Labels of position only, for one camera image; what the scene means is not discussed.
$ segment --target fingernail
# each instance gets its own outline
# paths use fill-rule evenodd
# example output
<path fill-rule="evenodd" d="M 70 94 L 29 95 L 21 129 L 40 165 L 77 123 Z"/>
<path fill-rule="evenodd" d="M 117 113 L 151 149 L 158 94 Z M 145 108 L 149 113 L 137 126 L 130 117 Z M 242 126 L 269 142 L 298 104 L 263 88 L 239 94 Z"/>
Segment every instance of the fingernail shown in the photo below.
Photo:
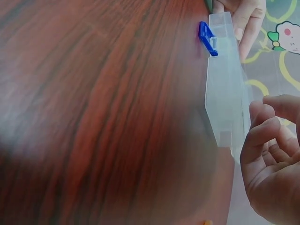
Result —
<path fill-rule="evenodd" d="M 238 41 L 241 41 L 242 37 L 243 37 L 243 29 L 242 28 L 237 28 L 235 29 L 235 38 L 238 40 Z"/>

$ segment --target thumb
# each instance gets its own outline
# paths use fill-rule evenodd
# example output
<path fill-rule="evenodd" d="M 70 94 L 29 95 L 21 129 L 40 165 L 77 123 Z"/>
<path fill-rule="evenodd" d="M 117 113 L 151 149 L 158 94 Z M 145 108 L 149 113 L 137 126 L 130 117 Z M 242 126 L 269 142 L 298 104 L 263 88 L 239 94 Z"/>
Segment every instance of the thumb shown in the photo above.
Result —
<path fill-rule="evenodd" d="M 248 21 L 253 14 L 256 5 L 252 1 L 244 0 L 240 3 L 237 10 L 232 16 L 232 23 L 234 27 L 234 33 L 237 40 L 241 40 L 243 37 L 243 32 L 245 30 Z"/>

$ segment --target yellow outline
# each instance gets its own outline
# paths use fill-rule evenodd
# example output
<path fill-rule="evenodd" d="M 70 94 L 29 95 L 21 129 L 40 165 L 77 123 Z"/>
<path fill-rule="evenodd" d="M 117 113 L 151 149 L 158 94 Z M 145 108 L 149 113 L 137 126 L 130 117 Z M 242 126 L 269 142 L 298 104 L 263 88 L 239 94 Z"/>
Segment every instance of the yellow outline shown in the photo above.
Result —
<path fill-rule="evenodd" d="M 267 44 L 268 44 L 268 33 L 266 32 L 266 30 L 264 28 L 261 28 L 261 32 L 265 35 L 263 41 L 259 41 L 262 49 L 259 49 L 257 51 L 257 53 L 254 54 L 254 56 L 252 56 L 251 58 L 247 58 L 243 61 L 244 64 L 248 64 L 248 63 L 252 63 L 254 62 L 255 60 L 258 59 L 258 57 L 260 56 L 261 53 L 269 53 L 271 52 L 272 50 L 269 49 L 267 47 Z"/>
<path fill-rule="evenodd" d="M 261 90 L 261 92 L 264 96 L 270 95 L 269 90 L 266 87 L 266 85 L 264 85 L 262 82 L 260 82 L 258 80 L 251 79 L 251 80 L 246 81 L 245 83 L 248 84 L 248 85 L 252 85 L 252 86 L 257 87 L 259 90 Z M 288 125 L 291 124 L 291 122 L 288 121 L 288 120 L 285 120 L 285 119 L 282 119 L 282 118 L 279 118 L 279 120 L 280 120 L 280 123 L 285 125 L 285 126 L 288 126 Z"/>
<path fill-rule="evenodd" d="M 279 68 L 280 72 L 282 73 L 283 77 L 297 90 L 300 90 L 300 82 L 296 81 L 289 73 L 285 65 L 285 55 L 287 51 L 281 52 L 279 56 Z"/>
<path fill-rule="evenodd" d="M 268 11 L 266 11 L 266 17 L 273 23 L 283 23 L 286 21 L 294 12 L 297 7 L 297 0 L 292 0 L 289 9 L 285 14 L 283 14 L 279 19 L 271 16 Z"/>
<path fill-rule="evenodd" d="M 258 80 L 251 79 L 251 80 L 247 80 L 245 83 L 257 87 L 259 90 L 261 90 L 264 96 L 270 95 L 266 85 L 264 85 L 262 82 Z"/>

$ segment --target wood grain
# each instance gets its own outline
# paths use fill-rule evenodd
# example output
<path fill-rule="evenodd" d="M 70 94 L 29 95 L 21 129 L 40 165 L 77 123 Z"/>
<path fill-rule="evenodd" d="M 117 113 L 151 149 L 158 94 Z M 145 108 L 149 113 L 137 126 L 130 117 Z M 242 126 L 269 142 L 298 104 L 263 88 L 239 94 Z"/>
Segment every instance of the wood grain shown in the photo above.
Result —
<path fill-rule="evenodd" d="M 0 1 L 0 224 L 226 223 L 201 0 Z"/>

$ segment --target finger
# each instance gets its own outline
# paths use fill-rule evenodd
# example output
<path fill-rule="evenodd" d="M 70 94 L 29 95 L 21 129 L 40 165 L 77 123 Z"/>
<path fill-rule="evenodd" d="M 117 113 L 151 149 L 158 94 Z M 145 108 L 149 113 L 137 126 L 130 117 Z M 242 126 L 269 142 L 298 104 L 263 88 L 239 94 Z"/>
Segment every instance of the finger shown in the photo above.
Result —
<path fill-rule="evenodd" d="M 259 34 L 260 28 L 262 27 L 262 23 L 263 18 L 250 17 L 239 44 L 240 60 L 242 62 L 248 56 L 250 49 Z"/>
<path fill-rule="evenodd" d="M 263 103 L 260 101 L 253 101 L 250 104 L 249 112 L 250 112 L 250 119 L 251 122 L 255 119 L 258 113 L 263 109 Z"/>
<path fill-rule="evenodd" d="M 264 104 L 272 106 L 278 117 L 285 118 L 293 123 L 297 122 L 300 113 L 300 97 L 291 95 L 265 96 L 262 101 Z"/>
<path fill-rule="evenodd" d="M 250 129 L 262 124 L 267 119 L 275 117 L 275 111 L 270 105 L 260 106 L 260 112 L 256 115 L 255 119 L 251 123 Z"/>
<path fill-rule="evenodd" d="M 271 153 L 269 153 L 268 149 L 262 151 L 262 157 L 266 166 L 276 165 L 277 163 Z"/>
<path fill-rule="evenodd" d="M 277 163 L 284 162 L 290 159 L 288 154 L 280 149 L 275 139 L 269 141 L 269 153 L 273 156 Z"/>
<path fill-rule="evenodd" d="M 224 5 L 218 0 L 214 0 L 212 2 L 212 13 L 223 13 L 223 12 L 224 12 Z"/>
<path fill-rule="evenodd" d="M 288 156 L 292 157 L 300 151 L 297 137 L 285 125 L 281 125 L 279 135 L 276 137 L 277 144 Z"/>
<path fill-rule="evenodd" d="M 280 122 L 276 117 L 273 117 L 249 131 L 240 155 L 240 165 L 246 189 L 248 189 L 251 181 L 266 168 L 262 157 L 264 144 L 274 139 L 279 130 Z"/>
<path fill-rule="evenodd" d="M 251 1 L 242 1 L 232 16 L 235 37 L 241 40 L 245 27 L 256 6 Z"/>

